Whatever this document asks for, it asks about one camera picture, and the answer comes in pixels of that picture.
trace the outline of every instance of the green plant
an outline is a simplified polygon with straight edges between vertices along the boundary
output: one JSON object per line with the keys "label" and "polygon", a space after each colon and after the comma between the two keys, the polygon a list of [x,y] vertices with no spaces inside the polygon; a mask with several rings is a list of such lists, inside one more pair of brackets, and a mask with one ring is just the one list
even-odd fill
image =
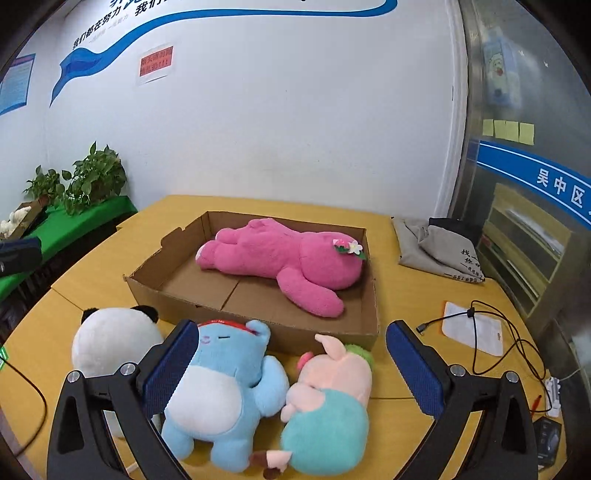
{"label": "green plant", "polygon": [[107,145],[104,150],[96,149],[96,142],[84,160],[74,162],[74,173],[63,170],[64,180],[71,180],[62,196],[62,203],[68,215],[83,212],[89,207],[116,197],[127,182],[125,169],[115,150]]}
{"label": "green plant", "polygon": [[27,180],[27,183],[30,183],[31,186],[23,193],[33,197],[35,200],[41,199],[45,201],[43,197],[47,197],[47,203],[49,205],[55,205],[66,190],[60,182],[60,174],[52,168],[44,174],[39,165],[35,169],[35,175],[34,179]]}

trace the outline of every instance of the green tablecloth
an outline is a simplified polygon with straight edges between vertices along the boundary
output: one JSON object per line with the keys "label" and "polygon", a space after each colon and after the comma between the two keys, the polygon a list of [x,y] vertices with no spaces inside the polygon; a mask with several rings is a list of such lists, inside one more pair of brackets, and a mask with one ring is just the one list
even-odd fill
{"label": "green tablecloth", "polygon": [[[95,228],[118,216],[136,212],[134,204],[125,196],[114,197],[74,216],[66,214],[62,207],[49,207],[47,219],[27,236],[37,236],[41,239],[45,263],[60,250]],[[21,273],[0,278],[0,301],[8,297],[28,276],[27,273]]]}

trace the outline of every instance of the small cardboard box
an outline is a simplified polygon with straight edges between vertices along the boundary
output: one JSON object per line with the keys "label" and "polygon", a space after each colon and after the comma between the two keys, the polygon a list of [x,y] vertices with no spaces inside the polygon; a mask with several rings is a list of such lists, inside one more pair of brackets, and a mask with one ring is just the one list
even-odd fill
{"label": "small cardboard box", "polygon": [[33,223],[35,218],[37,218],[37,215],[39,215],[41,213],[41,211],[43,210],[43,207],[42,207],[41,203],[39,202],[39,200],[34,200],[33,202],[24,202],[24,203],[20,204],[15,211],[20,210],[21,208],[25,208],[25,207],[31,207],[31,210],[29,210],[29,213],[27,214],[27,216],[24,219],[22,219],[22,222],[19,223],[18,226],[14,229],[11,236],[4,238],[4,236],[0,233],[0,239],[2,239],[2,240],[18,240],[18,239],[20,239],[20,237],[22,237],[23,234],[27,231],[27,228],[29,228],[29,226]]}
{"label": "small cardboard box", "polygon": [[363,245],[368,259],[359,281],[337,292],[345,303],[345,312],[337,319],[317,317],[297,307],[283,295],[275,280],[199,268],[195,254],[200,246],[222,228],[240,228],[255,218],[263,217],[206,212],[184,230],[177,228],[169,233],[161,241],[162,248],[130,277],[125,277],[137,302],[152,305],[163,319],[174,324],[183,319],[197,323],[224,319],[243,324],[251,319],[261,320],[271,329],[269,349],[275,352],[323,353],[322,346],[314,340],[316,333],[371,350],[378,337],[379,319],[371,259],[362,228],[275,218],[292,230],[342,232]]}

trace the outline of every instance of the black cable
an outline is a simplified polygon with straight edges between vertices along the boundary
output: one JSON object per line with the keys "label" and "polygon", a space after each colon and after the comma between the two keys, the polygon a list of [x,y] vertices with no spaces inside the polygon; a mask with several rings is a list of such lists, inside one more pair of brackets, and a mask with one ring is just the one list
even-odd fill
{"label": "black cable", "polygon": [[[489,310],[476,310],[474,308],[474,304],[479,304],[479,305],[484,305],[486,307],[489,307],[490,309],[494,310],[494,312],[491,312]],[[475,314],[477,313],[484,313],[487,315],[493,315],[496,317],[501,318],[502,320],[506,321],[508,327],[509,327],[509,332],[511,333],[511,336],[513,338],[513,344],[509,347],[509,349],[503,354],[503,356],[496,361],[491,367],[487,368],[486,370],[483,370],[482,372],[477,372],[476,371],[476,354],[478,352],[478,336],[476,333],[476,316]],[[468,310],[466,310],[465,312],[460,312],[460,313],[454,313],[451,315],[447,315],[447,316],[443,316],[440,317],[438,319],[434,319],[434,320],[430,320],[429,322],[425,322],[422,323],[421,325],[419,325],[416,330],[418,333],[420,333],[421,335],[423,334],[423,332],[427,329],[427,327],[429,327],[430,325],[432,325],[433,323],[437,323],[437,322],[441,322],[443,320],[449,319],[449,318],[453,318],[453,317],[458,317],[460,315],[467,315],[469,318],[472,318],[472,322],[474,324],[474,357],[472,359],[472,374],[479,377],[481,375],[485,375],[488,372],[490,372],[491,370],[493,370],[495,367],[497,367],[505,358],[507,355],[509,355],[509,353],[514,349],[517,348],[517,351],[519,352],[519,354],[523,357],[523,359],[525,360],[525,363],[527,364],[528,368],[530,369],[532,375],[540,382],[540,384],[542,385],[542,389],[544,390],[546,397],[548,397],[548,405],[551,405],[552,399],[550,398],[550,393],[548,392],[548,389],[546,389],[546,386],[544,385],[544,378],[548,372],[548,369],[546,368],[546,365],[544,363],[544,360],[542,358],[542,356],[540,355],[539,350],[535,347],[535,345],[533,345],[533,343],[531,343],[530,341],[521,338],[521,335],[519,334],[519,330],[517,329],[517,327],[513,324],[513,322],[511,322],[503,312],[501,312],[498,308],[493,307],[493,305],[489,305],[483,301],[480,300],[472,300],[470,302],[470,308]],[[544,367],[544,373],[540,374],[537,369],[533,366],[533,364],[530,362],[530,359],[527,358],[527,354],[525,353],[525,348],[524,348],[524,344],[529,345],[530,347],[533,348],[534,352],[538,355],[540,361],[542,362],[542,366]],[[550,406],[550,408],[547,408],[546,410],[530,410],[530,412],[532,413],[546,413],[548,411],[552,410],[552,406]]]}
{"label": "black cable", "polygon": [[20,377],[26,381],[30,386],[32,386],[35,391],[39,394],[39,396],[41,397],[41,400],[43,400],[43,419],[41,419],[41,423],[39,424],[39,426],[37,427],[37,430],[35,431],[35,433],[33,434],[33,436],[31,437],[31,439],[17,452],[14,454],[14,456],[16,458],[20,457],[23,453],[25,453],[27,451],[27,449],[32,445],[32,443],[37,440],[37,437],[39,437],[39,434],[41,433],[41,430],[43,429],[43,427],[45,426],[45,422],[47,421],[47,400],[45,399],[45,396],[43,396],[43,393],[41,393],[41,390],[39,390],[37,388],[37,386],[31,382],[24,374],[21,373],[21,371],[16,368],[15,366],[11,365],[8,360],[5,360],[4,358],[1,358],[1,360],[7,364],[10,368],[12,368],[18,375],[20,375]]}

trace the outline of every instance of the yellow sticky note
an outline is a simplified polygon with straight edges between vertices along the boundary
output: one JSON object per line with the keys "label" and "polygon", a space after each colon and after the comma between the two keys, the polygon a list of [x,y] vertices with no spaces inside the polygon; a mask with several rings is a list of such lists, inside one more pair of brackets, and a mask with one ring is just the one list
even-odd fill
{"label": "yellow sticky note", "polygon": [[519,141],[519,123],[505,122],[505,139],[512,142]]}
{"label": "yellow sticky note", "polygon": [[534,124],[519,124],[519,143],[534,144]]}
{"label": "yellow sticky note", "polygon": [[505,121],[495,120],[495,137],[505,138]]}
{"label": "yellow sticky note", "polygon": [[482,135],[484,137],[494,137],[495,124],[491,119],[486,119],[482,121]]}

